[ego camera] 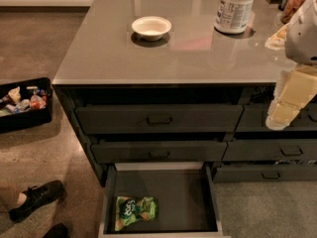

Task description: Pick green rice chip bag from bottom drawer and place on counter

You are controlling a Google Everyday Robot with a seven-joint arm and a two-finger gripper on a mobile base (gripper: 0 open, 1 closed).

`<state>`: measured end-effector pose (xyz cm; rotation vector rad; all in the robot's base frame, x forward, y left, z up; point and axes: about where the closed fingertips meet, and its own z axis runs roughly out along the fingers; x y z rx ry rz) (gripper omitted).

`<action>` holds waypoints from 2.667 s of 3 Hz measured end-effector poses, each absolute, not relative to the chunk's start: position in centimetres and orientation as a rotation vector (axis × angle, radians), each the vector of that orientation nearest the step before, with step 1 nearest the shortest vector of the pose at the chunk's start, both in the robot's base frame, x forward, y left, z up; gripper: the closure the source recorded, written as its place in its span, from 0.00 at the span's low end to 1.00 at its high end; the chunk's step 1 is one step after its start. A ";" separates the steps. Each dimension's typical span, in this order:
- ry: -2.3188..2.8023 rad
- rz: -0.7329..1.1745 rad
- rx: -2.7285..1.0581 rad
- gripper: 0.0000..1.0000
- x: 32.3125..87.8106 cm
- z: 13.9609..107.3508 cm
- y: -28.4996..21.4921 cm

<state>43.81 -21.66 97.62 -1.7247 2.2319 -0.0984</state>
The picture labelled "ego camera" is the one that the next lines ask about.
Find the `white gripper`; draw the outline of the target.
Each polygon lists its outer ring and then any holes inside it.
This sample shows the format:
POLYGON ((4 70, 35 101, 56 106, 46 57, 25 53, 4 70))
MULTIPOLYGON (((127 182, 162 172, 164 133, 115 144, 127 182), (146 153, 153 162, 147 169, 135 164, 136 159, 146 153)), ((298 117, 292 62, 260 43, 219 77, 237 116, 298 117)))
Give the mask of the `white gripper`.
MULTIPOLYGON (((269 37, 264 46, 279 51, 284 49, 287 25, 269 37)), ((292 71, 283 71, 275 85, 275 101, 267 111, 265 120, 270 130, 281 131, 288 127, 317 95, 317 66, 298 64, 292 71)))

